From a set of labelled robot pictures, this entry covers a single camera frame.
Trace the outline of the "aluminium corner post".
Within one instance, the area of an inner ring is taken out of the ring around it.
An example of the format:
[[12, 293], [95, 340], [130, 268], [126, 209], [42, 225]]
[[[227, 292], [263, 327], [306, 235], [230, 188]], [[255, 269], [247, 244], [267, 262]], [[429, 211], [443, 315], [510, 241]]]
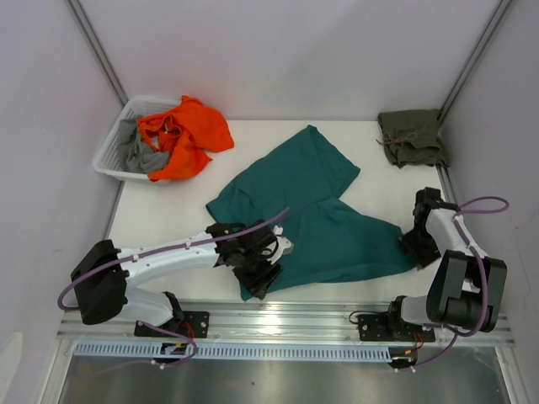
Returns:
[[440, 126], [442, 126], [446, 121], [456, 101], [466, 87], [467, 83], [470, 81], [473, 73], [477, 69], [489, 45], [494, 40], [495, 35], [509, 14], [514, 3], [515, 1], [513, 0], [500, 0], [496, 3], [494, 11], [488, 18], [487, 23], [478, 36], [478, 39], [472, 47], [470, 54], [465, 60], [462, 69], [459, 71], [450, 92], [448, 93], [444, 103], [441, 105], [440, 114], [438, 117]]
[[85, 7], [83, 6], [83, 2], [80, 0], [66, 0], [64, 3], [71, 13], [72, 18], [83, 39], [87, 43], [94, 60], [96, 60], [97, 64], [99, 65], [99, 69], [102, 72], [105, 81], [109, 85], [112, 94], [114, 94], [119, 104], [124, 107], [129, 101], [129, 98], [117, 72], [113, 67], [113, 64], [110, 61], [102, 41], [99, 38], [98, 32], [94, 28], [93, 23], [88, 16]]

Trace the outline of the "grey shorts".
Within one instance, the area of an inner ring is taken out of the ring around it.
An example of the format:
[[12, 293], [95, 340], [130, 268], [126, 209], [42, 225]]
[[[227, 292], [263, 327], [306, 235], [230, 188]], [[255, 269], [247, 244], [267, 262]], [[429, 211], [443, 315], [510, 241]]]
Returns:
[[121, 120], [117, 136], [117, 153], [123, 171], [149, 174], [165, 168], [168, 164], [169, 152], [154, 151], [144, 142], [136, 119]]

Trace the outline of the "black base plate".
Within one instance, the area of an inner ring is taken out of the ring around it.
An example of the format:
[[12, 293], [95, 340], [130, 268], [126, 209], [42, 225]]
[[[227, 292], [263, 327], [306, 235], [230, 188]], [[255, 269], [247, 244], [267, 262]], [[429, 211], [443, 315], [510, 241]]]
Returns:
[[420, 325], [404, 322], [386, 312], [352, 311], [349, 322], [355, 325], [362, 342], [425, 342], [435, 341], [435, 332]]
[[209, 311], [185, 311], [184, 318], [171, 319], [161, 326], [149, 327], [142, 322], [135, 325], [134, 335], [147, 338], [167, 338], [182, 335], [191, 339], [207, 338], [210, 325]]

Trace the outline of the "orange shorts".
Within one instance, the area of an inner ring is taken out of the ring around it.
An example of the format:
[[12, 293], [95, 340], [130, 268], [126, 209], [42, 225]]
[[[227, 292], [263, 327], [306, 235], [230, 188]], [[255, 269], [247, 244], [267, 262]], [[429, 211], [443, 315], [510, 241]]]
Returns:
[[224, 116], [187, 95], [173, 109], [141, 117], [137, 126], [141, 139], [153, 151], [169, 154], [164, 168], [147, 175], [153, 182], [193, 178], [212, 161], [211, 152], [234, 147]]

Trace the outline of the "olive green folded shorts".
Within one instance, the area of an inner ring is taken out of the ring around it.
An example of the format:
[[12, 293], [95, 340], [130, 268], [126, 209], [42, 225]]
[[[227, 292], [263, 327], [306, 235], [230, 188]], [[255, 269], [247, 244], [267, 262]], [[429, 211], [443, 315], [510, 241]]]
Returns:
[[382, 138], [377, 143], [387, 160], [405, 166], [450, 166], [449, 154], [439, 135], [438, 109], [409, 109], [381, 112], [378, 124]]

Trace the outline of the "teal green shorts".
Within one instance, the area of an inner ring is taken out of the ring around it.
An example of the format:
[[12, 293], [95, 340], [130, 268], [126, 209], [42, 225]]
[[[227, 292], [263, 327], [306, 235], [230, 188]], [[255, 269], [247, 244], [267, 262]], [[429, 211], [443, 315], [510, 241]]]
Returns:
[[269, 286], [347, 283], [408, 272], [416, 262], [398, 226], [362, 215], [341, 200], [360, 168], [307, 126], [239, 173], [206, 209], [216, 222], [251, 226], [282, 210], [294, 245]]

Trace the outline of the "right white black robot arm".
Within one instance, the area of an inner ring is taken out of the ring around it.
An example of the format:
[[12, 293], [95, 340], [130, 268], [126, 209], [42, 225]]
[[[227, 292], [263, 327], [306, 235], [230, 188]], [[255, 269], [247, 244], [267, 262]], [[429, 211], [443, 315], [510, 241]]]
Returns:
[[435, 261], [439, 266], [427, 295], [401, 295], [390, 303], [384, 327], [391, 338], [404, 339], [415, 326], [427, 325], [462, 337], [493, 331], [507, 266], [489, 256], [467, 229], [464, 215], [478, 212], [444, 201], [438, 189], [416, 193], [414, 227], [400, 244], [419, 267]]

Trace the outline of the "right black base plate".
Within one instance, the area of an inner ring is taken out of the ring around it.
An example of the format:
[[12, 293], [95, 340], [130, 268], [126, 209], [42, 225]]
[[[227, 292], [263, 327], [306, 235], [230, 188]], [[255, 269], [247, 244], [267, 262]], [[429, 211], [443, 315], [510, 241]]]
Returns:
[[425, 342], [435, 341], [435, 332], [420, 325], [404, 322], [386, 312], [352, 311], [349, 322], [355, 325], [362, 342]]

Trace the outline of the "white plastic basket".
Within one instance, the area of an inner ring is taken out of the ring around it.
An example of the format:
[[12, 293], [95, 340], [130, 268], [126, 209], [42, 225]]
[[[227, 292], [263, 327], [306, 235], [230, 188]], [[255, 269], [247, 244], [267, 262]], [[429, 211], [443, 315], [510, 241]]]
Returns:
[[137, 116], [161, 114], [181, 104], [180, 99], [169, 99], [157, 96], [137, 96], [130, 99], [118, 115], [109, 134], [99, 148], [94, 160], [93, 169], [96, 173], [108, 175], [120, 181], [150, 183], [148, 176], [142, 173], [125, 172], [118, 157], [118, 133], [120, 122]]

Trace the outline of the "left aluminium corner post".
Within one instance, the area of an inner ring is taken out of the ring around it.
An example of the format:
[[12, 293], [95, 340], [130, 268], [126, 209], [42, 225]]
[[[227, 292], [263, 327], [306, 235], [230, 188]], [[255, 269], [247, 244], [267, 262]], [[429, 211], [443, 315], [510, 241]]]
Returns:
[[99, 69], [102, 72], [105, 81], [109, 85], [112, 94], [114, 94], [119, 104], [124, 107], [129, 101], [129, 98], [117, 72], [113, 67], [113, 64], [110, 61], [102, 41], [99, 38], [98, 32], [94, 28], [93, 23], [88, 16], [85, 7], [83, 6], [83, 2], [80, 0], [66, 0], [64, 3], [71, 13], [72, 18], [83, 39], [87, 43], [94, 60], [96, 60], [97, 64], [99, 65]]

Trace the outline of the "right aluminium corner post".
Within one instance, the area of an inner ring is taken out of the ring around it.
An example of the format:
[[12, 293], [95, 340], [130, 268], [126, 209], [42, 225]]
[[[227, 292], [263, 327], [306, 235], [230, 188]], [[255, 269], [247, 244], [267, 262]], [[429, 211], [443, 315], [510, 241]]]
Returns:
[[440, 114], [438, 117], [440, 126], [442, 126], [446, 121], [456, 101], [466, 87], [467, 83], [470, 81], [473, 73], [477, 69], [489, 45], [494, 40], [495, 35], [509, 14], [514, 3], [515, 1], [513, 0], [500, 0], [496, 3], [494, 11], [488, 18], [487, 23], [478, 36], [478, 39], [472, 47], [470, 54], [465, 60], [462, 69], [459, 71], [450, 92], [448, 93], [444, 103], [441, 105]]

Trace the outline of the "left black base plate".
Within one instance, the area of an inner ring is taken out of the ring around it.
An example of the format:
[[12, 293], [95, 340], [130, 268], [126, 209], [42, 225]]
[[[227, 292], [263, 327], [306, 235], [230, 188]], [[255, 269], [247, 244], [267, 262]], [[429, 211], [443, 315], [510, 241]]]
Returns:
[[210, 325], [209, 311], [185, 311], [184, 318], [171, 319], [161, 326], [149, 327], [142, 322], [135, 325], [134, 335], [147, 338], [167, 338], [182, 335], [191, 339], [207, 338]]

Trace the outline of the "aluminium table edge rail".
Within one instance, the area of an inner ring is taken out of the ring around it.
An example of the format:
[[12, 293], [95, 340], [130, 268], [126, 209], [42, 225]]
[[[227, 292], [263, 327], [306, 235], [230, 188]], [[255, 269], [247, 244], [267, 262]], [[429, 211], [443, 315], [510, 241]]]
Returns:
[[[215, 343], [284, 343], [330, 344], [360, 343], [356, 326], [350, 323], [352, 311], [385, 311], [388, 302], [380, 304], [312, 303], [312, 302], [225, 302], [180, 301], [185, 311], [208, 311], [210, 325], [203, 342]], [[135, 322], [112, 320], [87, 326], [78, 313], [65, 313], [56, 333], [58, 339], [134, 340]], [[500, 314], [490, 333], [459, 338], [462, 347], [513, 347], [508, 318]]]

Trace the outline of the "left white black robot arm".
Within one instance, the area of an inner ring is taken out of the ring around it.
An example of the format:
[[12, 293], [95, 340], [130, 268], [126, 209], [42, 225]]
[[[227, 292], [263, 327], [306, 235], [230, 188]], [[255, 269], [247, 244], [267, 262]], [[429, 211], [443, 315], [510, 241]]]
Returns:
[[71, 273], [77, 310], [88, 326], [121, 318], [136, 322], [138, 337], [194, 337], [195, 321], [174, 293], [149, 292], [141, 285], [180, 271], [225, 266], [251, 296], [263, 299], [283, 271], [280, 259], [292, 248], [280, 226], [264, 221], [252, 227], [215, 223], [154, 247], [117, 248], [103, 240]]

